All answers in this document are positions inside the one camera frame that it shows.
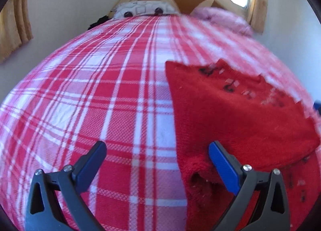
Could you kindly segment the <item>red embroidered knit sweater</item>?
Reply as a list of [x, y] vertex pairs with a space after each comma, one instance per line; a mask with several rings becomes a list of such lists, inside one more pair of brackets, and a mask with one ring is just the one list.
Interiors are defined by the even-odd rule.
[[208, 147], [218, 141], [241, 164], [283, 175], [290, 227], [297, 230], [320, 195], [314, 119], [285, 92], [232, 69], [168, 61], [177, 162], [187, 197], [187, 230], [210, 230], [232, 201], [211, 163]]

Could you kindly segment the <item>right yellow window curtain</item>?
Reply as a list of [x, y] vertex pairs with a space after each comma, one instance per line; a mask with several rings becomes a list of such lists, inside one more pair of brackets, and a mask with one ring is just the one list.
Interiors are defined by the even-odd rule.
[[247, 21], [258, 34], [264, 32], [267, 10], [268, 0], [249, 0]]

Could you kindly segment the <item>yellow window curtain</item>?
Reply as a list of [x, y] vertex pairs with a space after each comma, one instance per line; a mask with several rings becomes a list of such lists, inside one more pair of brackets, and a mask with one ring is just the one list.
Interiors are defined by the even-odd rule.
[[249, 0], [247, 21], [258, 34], [264, 32], [267, 10], [268, 0]]
[[1, 10], [1, 62], [32, 39], [28, 0], [8, 0]]

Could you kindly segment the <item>red white plaid bedspread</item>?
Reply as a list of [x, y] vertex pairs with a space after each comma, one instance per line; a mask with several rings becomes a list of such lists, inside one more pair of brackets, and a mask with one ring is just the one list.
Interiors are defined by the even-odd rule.
[[1, 205], [13, 224], [24, 230], [37, 169], [59, 171], [100, 140], [108, 153], [83, 199], [101, 225], [187, 230], [165, 64], [219, 60], [300, 102], [320, 137], [309, 94], [253, 38], [186, 15], [111, 20], [50, 54], [1, 104]]

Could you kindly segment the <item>pink pillow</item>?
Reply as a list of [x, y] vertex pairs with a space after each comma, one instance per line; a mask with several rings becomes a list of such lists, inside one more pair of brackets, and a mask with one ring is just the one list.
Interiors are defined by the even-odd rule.
[[253, 29], [243, 17], [222, 8], [197, 7], [190, 15], [244, 36], [252, 37], [254, 34]]

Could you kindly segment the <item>left yellow window curtain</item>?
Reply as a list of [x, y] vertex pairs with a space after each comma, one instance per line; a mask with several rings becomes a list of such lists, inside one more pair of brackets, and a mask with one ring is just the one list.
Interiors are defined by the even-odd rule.
[[1, 62], [32, 39], [28, 0], [8, 0], [1, 10]]

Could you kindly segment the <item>black cloth beside bed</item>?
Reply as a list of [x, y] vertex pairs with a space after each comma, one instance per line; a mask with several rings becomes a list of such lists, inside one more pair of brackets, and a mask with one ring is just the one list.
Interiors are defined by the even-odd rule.
[[90, 26], [88, 27], [88, 30], [91, 30], [91, 29], [107, 22], [108, 20], [109, 20], [109, 17], [107, 15], [105, 15], [105, 16], [99, 18], [98, 21], [96, 21], [95, 23], [90, 24]]

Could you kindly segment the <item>white patterned pillow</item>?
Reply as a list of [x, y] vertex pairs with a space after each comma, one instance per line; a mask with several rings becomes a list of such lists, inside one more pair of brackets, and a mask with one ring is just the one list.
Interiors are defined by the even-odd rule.
[[113, 19], [139, 17], [145, 15], [177, 15], [180, 14], [172, 5], [161, 0], [138, 0], [118, 4], [114, 10]]

